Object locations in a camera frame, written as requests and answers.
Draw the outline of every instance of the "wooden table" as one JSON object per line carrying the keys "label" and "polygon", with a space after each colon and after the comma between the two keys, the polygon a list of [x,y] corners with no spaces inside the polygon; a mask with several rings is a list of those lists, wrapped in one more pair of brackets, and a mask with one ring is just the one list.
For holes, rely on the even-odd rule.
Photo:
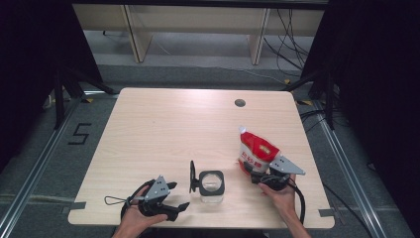
{"label": "wooden table", "polygon": [[[237,99],[246,105],[237,106]],[[163,88],[121,91],[75,200],[86,206],[71,210],[69,222],[118,225],[122,204],[106,205],[104,196],[126,198],[162,175],[178,183],[165,204],[191,203],[175,222],[156,227],[285,228],[268,197],[239,168],[241,125],[278,146],[306,172],[296,179],[306,199],[304,225],[333,227],[333,217],[319,214],[330,206],[289,92]],[[191,160],[197,175],[223,172],[221,203],[203,203],[198,190],[188,192]],[[297,195],[296,206],[299,214]]]}

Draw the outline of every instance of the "table hole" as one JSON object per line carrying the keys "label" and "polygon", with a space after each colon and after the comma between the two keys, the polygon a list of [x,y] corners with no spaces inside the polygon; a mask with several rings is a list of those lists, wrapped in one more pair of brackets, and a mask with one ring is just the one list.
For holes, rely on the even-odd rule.
{"label": "table hole", "polygon": [[243,107],[245,106],[246,102],[244,99],[236,99],[235,100],[235,105],[237,105],[238,107]]}

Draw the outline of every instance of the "metal rail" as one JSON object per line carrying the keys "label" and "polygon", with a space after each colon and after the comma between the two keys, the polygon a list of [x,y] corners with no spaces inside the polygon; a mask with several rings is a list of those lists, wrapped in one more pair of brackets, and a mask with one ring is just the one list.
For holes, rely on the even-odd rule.
{"label": "metal rail", "polygon": [[[319,101],[314,102],[316,110],[322,110],[323,107]],[[346,153],[344,152],[339,139],[336,136],[336,133],[330,129],[329,125],[323,120],[322,115],[318,115],[321,121],[322,129],[324,130],[325,135],[327,136],[328,142],[330,143],[334,154],[336,156],[337,162],[340,165],[340,168],[343,172],[343,175],[350,187],[350,191],[355,198],[356,203],[361,210],[362,216],[367,223],[367,228],[369,229],[372,237],[387,237],[382,225],[380,224],[379,217],[376,214],[368,196],[366,195],[358,177],[353,170],[352,165],[347,159]]]}
{"label": "metal rail", "polygon": [[74,112],[74,110],[80,103],[80,99],[81,98],[73,98],[70,101],[61,126],[52,132],[49,141],[47,142],[40,156],[38,157],[38,160],[35,163],[34,167],[31,169],[31,172],[26,178],[24,184],[15,196],[15,199],[12,201],[12,204],[9,206],[8,210],[4,213],[3,217],[1,218],[0,237],[7,238],[12,232],[32,192],[34,191],[44,170],[46,169],[47,164],[56,148],[56,145],[58,144],[63,134],[63,131],[67,126],[71,114]]}

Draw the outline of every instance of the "gray floor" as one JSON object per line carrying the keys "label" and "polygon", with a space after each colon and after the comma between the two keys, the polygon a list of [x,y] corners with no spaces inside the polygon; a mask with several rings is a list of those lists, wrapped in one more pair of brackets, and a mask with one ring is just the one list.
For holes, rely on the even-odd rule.
{"label": "gray floor", "polygon": [[[279,90],[284,80],[298,77],[278,70],[277,60],[267,46],[262,49],[259,65],[252,65],[246,36],[155,34],[143,63],[135,63],[125,33],[86,32],[95,60],[107,85],[119,89],[125,86],[229,88]],[[278,37],[267,37],[273,46],[280,45]],[[309,50],[311,38],[297,38],[302,48]],[[298,63],[293,51],[282,52]],[[286,72],[298,73],[284,60],[278,65]],[[83,85],[86,90],[97,90]],[[296,89],[296,100],[307,99],[309,85]],[[68,208],[77,195],[102,131],[111,113],[115,97],[96,96],[91,103],[77,106],[64,130],[56,150],[36,186],[10,237],[110,237],[114,227],[73,226],[66,220]],[[314,110],[300,105],[299,112]],[[413,237],[380,178],[368,169],[368,157],[340,113],[335,113],[336,134],[351,165],[362,182],[388,237]],[[83,146],[68,143],[79,138],[72,136],[79,123],[89,134]],[[32,166],[53,133],[54,108],[46,109],[33,129],[24,150],[14,158],[0,175],[0,212],[4,212],[19,191]],[[360,215],[360,210],[347,186],[342,170],[320,126],[319,118],[304,122],[308,141],[322,181],[333,189]],[[368,237],[360,223],[331,192],[326,191],[330,204],[339,208],[341,218],[329,230],[310,230],[314,237]],[[286,230],[269,231],[269,237],[289,237]]]}

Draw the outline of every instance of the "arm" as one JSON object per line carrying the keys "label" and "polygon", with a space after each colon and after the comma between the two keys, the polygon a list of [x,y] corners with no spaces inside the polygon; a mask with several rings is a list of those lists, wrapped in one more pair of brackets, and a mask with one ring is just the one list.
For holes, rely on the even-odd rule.
{"label": "arm", "polygon": [[[143,194],[147,188],[148,186],[143,187],[137,195]],[[165,214],[144,216],[138,208],[138,203],[137,200],[132,201],[113,238],[136,238],[151,225],[167,220]]]}
{"label": "arm", "polygon": [[293,188],[287,186],[283,190],[275,191],[263,183],[259,183],[259,187],[262,189],[263,193],[271,198],[272,203],[284,223],[286,223],[293,237],[311,237],[297,217],[296,210],[294,208]]}

